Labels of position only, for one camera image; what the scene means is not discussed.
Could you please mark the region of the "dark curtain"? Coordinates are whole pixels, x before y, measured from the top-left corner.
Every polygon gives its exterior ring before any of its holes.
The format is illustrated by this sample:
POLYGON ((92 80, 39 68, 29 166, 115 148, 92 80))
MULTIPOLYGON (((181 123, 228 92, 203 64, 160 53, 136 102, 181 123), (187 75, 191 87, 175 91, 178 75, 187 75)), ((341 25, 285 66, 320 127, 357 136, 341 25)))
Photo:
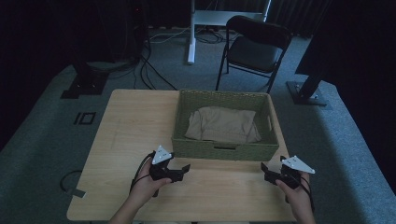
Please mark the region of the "dark curtain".
POLYGON ((310 38, 332 0, 271 0, 267 21, 288 28, 294 35, 310 38))

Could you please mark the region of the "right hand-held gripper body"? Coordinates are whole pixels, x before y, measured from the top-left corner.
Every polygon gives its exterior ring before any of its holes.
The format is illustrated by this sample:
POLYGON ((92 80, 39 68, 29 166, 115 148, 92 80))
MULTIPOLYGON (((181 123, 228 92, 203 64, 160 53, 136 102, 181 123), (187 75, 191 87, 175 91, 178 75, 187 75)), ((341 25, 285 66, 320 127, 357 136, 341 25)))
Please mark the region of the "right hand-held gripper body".
POLYGON ((314 174, 316 171, 307 165, 304 161, 299 159, 297 156, 286 158, 284 156, 280 157, 282 163, 281 179, 290 188, 296 189, 301 184, 301 172, 308 174, 314 174))

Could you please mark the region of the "green woven basket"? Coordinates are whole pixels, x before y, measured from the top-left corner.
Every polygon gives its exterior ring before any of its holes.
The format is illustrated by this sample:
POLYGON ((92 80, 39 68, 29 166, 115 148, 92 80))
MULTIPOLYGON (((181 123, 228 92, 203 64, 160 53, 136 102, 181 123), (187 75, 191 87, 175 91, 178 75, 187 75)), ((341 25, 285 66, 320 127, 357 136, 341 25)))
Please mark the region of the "green woven basket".
POLYGON ((181 90, 172 135, 173 151, 180 158, 269 161, 279 148, 275 119, 273 102, 267 93, 181 90), (189 127, 191 113, 204 106, 254 111, 254 123, 262 139, 239 144, 187 138, 185 133, 189 127))

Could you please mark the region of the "person's right hand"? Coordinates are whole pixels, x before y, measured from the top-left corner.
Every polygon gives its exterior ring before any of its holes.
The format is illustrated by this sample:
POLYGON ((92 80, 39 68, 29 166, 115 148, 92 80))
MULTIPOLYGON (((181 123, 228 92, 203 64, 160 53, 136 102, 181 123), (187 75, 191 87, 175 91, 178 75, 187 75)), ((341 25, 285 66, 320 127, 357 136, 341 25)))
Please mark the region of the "person's right hand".
POLYGON ((313 213, 310 199, 310 185, 307 178, 303 177, 301 186, 296 189, 291 189, 281 180, 277 180, 276 184, 288 198, 292 213, 294 211, 311 211, 313 213))

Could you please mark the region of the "white desk frame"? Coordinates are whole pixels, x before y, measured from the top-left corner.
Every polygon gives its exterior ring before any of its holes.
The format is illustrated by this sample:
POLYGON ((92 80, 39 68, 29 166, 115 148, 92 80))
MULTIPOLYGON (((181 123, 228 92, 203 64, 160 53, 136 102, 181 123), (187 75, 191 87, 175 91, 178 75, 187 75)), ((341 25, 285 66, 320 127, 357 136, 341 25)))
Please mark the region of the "white desk frame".
POLYGON ((188 48, 187 63, 195 63, 196 51, 196 25, 225 26, 228 19, 236 15, 242 15, 255 20, 266 21, 272 0, 264 0, 263 10, 261 12, 245 11, 224 11, 196 9, 195 1, 191 0, 191 25, 190 25, 190 44, 188 48))

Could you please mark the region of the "black folding chair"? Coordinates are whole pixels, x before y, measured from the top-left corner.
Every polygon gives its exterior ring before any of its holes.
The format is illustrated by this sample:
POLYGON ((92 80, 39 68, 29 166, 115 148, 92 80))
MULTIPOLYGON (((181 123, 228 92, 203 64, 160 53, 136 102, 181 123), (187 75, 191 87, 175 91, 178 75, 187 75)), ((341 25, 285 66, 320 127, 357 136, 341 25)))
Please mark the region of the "black folding chair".
POLYGON ((267 77, 267 93, 290 46, 292 32, 278 24, 237 15, 226 23, 226 44, 222 52, 215 90, 219 89, 223 66, 267 77))

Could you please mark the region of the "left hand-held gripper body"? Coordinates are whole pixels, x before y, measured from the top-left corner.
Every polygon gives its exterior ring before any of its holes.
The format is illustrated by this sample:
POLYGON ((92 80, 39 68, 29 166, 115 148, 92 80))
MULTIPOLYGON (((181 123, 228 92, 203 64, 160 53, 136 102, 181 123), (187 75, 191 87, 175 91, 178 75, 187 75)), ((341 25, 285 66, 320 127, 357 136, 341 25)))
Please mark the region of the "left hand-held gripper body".
POLYGON ((158 146, 157 150, 153 153, 149 168, 149 174, 153 180, 163 178, 174 180, 171 171, 167 168, 167 165, 173 158, 174 154, 172 152, 168 152, 163 146, 158 146))

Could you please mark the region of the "black metal stand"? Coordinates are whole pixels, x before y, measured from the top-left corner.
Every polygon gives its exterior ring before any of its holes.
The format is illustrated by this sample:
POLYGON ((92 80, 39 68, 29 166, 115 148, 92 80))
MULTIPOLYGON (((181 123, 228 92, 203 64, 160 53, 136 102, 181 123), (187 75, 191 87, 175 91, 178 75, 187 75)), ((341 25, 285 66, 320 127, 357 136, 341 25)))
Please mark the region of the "black metal stand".
POLYGON ((327 105, 318 90, 318 85, 325 77, 326 70, 327 56, 324 52, 326 45, 322 43, 326 30, 327 22, 323 19, 297 66, 296 74, 307 75, 307 79, 304 82, 287 82, 290 95, 296 105, 327 105))
POLYGON ((70 47, 69 58, 76 76, 68 90, 65 90, 62 99, 77 99, 80 95, 101 95, 106 85, 108 72, 94 71, 78 54, 78 50, 70 47))

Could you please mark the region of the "beige cloth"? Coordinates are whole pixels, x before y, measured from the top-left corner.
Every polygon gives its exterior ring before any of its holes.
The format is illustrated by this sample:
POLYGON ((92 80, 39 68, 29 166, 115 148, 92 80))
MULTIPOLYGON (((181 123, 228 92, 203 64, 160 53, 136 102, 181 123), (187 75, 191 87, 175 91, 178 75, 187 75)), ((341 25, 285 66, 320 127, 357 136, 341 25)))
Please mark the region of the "beige cloth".
POLYGON ((205 106, 191 113, 185 136, 190 139, 248 144, 262 140, 255 111, 205 106))

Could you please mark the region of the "person's left hand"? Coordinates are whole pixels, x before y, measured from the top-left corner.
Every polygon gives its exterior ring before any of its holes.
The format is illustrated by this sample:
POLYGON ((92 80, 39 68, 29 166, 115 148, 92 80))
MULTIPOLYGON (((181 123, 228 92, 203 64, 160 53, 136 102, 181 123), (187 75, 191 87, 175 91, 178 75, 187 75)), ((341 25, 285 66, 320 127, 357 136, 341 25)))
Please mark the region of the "person's left hand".
POLYGON ((127 199, 127 204, 133 209, 140 209, 145 203, 147 203, 155 192, 161 187, 170 184, 169 178, 162 178, 159 180, 153 180, 149 174, 149 168, 151 167, 152 158, 149 158, 142 170, 139 172, 137 181, 134 183, 130 195, 127 199))

